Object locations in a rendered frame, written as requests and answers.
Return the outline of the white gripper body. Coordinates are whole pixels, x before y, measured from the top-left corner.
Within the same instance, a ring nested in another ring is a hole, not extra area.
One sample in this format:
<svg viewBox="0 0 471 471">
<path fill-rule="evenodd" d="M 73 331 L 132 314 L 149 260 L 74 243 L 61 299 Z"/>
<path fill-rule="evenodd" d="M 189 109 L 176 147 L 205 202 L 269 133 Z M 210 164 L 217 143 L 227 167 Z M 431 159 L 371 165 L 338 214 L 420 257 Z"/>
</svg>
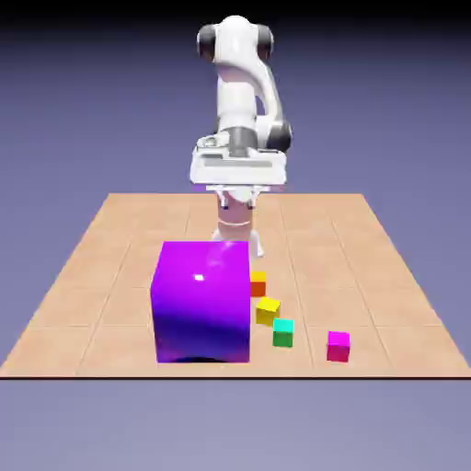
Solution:
<svg viewBox="0 0 471 471">
<path fill-rule="evenodd" d="M 286 155 L 248 149 L 248 157 L 233 157 L 225 147 L 197 148 L 192 153 L 190 181 L 206 186 L 281 186 L 286 183 Z"/>
</svg>

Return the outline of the large purple box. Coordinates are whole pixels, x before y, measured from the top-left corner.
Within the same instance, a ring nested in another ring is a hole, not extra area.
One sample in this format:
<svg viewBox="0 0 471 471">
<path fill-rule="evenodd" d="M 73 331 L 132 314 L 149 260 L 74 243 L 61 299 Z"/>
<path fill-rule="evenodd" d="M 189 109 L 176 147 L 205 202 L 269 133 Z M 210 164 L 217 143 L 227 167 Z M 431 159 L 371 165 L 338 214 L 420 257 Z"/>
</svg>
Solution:
<svg viewBox="0 0 471 471">
<path fill-rule="evenodd" d="M 150 297 L 158 362 L 249 361 L 247 242 L 164 242 Z"/>
</svg>

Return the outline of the small green cube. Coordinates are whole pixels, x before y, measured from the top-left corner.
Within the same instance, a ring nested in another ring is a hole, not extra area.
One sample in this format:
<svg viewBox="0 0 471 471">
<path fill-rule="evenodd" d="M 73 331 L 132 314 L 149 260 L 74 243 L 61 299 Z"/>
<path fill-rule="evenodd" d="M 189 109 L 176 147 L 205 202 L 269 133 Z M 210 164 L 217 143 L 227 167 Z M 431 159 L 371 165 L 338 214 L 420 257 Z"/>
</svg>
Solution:
<svg viewBox="0 0 471 471">
<path fill-rule="evenodd" d="M 292 319 L 278 318 L 273 320 L 272 345 L 280 348 L 293 346 L 294 322 Z"/>
</svg>

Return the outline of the small yellow cube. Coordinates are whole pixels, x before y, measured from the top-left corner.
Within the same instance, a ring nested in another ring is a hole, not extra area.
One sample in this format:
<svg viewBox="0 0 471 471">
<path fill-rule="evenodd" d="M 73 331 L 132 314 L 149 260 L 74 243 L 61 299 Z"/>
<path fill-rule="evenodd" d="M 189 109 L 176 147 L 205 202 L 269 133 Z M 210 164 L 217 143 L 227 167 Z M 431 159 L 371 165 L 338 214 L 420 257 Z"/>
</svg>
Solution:
<svg viewBox="0 0 471 471">
<path fill-rule="evenodd" d="M 280 316 L 281 301 L 267 296 L 260 297 L 256 305 L 256 323 L 273 327 L 274 319 Z"/>
</svg>

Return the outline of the small magenta cube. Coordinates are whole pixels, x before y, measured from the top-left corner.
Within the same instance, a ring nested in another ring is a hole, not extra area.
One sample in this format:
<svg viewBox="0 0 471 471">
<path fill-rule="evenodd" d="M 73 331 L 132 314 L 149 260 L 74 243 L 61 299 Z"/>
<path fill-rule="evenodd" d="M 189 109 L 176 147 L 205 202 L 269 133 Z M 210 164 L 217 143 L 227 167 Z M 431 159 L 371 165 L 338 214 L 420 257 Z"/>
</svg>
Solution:
<svg viewBox="0 0 471 471">
<path fill-rule="evenodd" d="M 350 333 L 329 331 L 327 333 L 327 360 L 348 362 L 350 357 Z"/>
</svg>

